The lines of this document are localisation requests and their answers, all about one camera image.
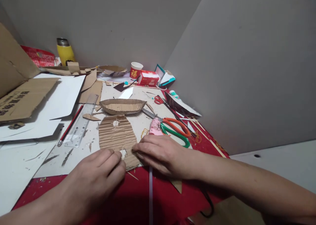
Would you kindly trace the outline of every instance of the ruler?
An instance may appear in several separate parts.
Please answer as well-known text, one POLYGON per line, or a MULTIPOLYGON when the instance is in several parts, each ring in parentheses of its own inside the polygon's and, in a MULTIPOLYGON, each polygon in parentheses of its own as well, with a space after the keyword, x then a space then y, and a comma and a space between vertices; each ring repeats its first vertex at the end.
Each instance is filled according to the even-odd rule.
POLYGON ((84 114, 92 114, 93 110, 95 108, 95 103, 98 99, 99 95, 97 94, 90 94, 89 98, 87 100, 87 103, 83 106, 80 114, 78 115, 78 118, 73 125, 71 131, 67 135, 65 142, 63 143, 66 147, 73 147, 78 148, 81 140, 83 138, 83 135, 85 134, 85 131, 87 129, 87 126, 89 124, 88 119, 83 118, 82 116, 84 114))

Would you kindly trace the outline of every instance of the paper cup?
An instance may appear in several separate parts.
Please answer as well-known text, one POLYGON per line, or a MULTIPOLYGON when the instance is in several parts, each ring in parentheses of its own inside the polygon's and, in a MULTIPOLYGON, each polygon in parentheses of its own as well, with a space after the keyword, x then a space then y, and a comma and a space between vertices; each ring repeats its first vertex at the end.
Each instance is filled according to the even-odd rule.
POLYGON ((132 80, 137 79, 140 74, 141 70, 144 66, 142 64, 139 64, 137 62, 132 62, 131 63, 131 72, 129 73, 129 77, 131 77, 132 80))

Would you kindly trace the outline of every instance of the bamboo skewer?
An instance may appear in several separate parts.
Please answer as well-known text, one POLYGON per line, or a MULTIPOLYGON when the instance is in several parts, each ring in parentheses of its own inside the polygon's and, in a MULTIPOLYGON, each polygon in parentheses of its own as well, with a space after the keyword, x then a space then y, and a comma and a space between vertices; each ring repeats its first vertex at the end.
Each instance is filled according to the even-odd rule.
POLYGON ((216 150, 220 153, 220 155, 223 158, 226 158, 225 154, 223 154, 223 152, 216 146, 216 144, 214 144, 214 142, 212 140, 210 140, 208 137, 206 137, 206 135, 200 130, 200 128, 194 123, 194 121, 192 119, 190 119, 190 121, 202 133, 202 135, 204 135, 204 137, 212 143, 212 145, 216 148, 216 150))

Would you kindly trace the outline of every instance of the red box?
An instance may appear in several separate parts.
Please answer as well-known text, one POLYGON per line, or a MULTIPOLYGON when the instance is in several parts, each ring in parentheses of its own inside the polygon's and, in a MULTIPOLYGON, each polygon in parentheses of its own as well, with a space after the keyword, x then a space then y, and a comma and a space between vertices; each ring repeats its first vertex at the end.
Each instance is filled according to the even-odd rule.
POLYGON ((154 71, 142 70, 138 83, 140 85, 156 86, 159 81, 159 75, 154 71))

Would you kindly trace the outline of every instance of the left hand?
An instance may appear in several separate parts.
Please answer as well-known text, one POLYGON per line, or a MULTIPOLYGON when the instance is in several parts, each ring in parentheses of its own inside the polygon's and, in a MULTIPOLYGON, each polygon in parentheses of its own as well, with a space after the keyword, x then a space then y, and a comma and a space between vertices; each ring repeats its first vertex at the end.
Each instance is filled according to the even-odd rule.
POLYGON ((126 165, 121 153, 101 149, 84 158, 55 188, 48 191, 67 220, 81 222, 101 205, 125 176, 126 165))

